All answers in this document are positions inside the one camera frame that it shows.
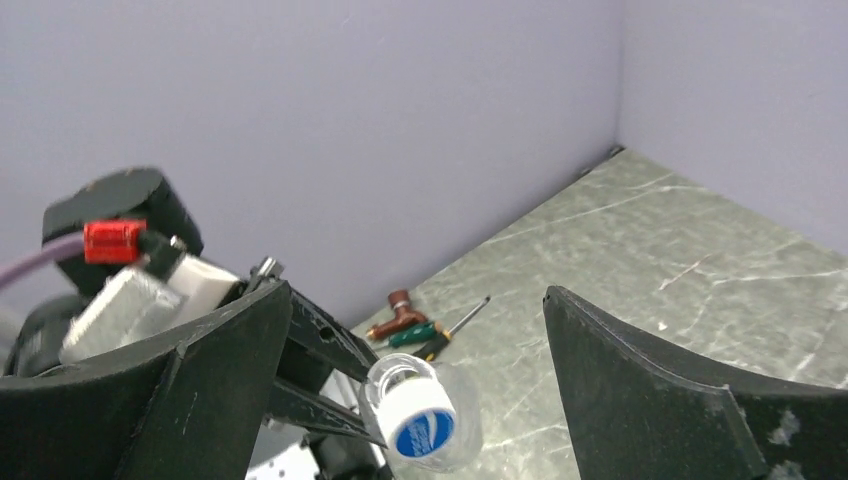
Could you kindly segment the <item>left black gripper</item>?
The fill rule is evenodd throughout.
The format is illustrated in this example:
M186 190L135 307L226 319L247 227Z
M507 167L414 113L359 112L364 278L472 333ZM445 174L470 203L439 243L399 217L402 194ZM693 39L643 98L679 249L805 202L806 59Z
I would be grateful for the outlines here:
M359 414L355 388L377 356L298 290L264 425L300 438L250 467L249 479L391 479Z

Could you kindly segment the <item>clear bottle blue white cap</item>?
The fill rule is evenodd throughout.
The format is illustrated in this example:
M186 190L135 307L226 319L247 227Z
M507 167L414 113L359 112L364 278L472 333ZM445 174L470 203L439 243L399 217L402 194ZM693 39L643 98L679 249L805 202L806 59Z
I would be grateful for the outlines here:
M483 425L471 374L411 354L380 358L358 390L359 412L393 467L457 471L479 455Z

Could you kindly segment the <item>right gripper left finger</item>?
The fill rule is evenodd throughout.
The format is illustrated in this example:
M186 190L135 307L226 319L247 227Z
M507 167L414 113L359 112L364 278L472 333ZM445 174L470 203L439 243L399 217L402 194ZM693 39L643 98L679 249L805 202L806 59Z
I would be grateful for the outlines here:
M47 374L1 381L5 479L242 479L291 319L287 282Z

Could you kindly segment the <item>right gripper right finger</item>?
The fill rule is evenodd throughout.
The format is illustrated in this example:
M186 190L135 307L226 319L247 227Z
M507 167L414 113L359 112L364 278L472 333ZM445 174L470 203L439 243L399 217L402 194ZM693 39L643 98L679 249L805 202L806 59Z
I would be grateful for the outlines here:
M843 479L847 393L709 359L561 286L547 337L584 479Z

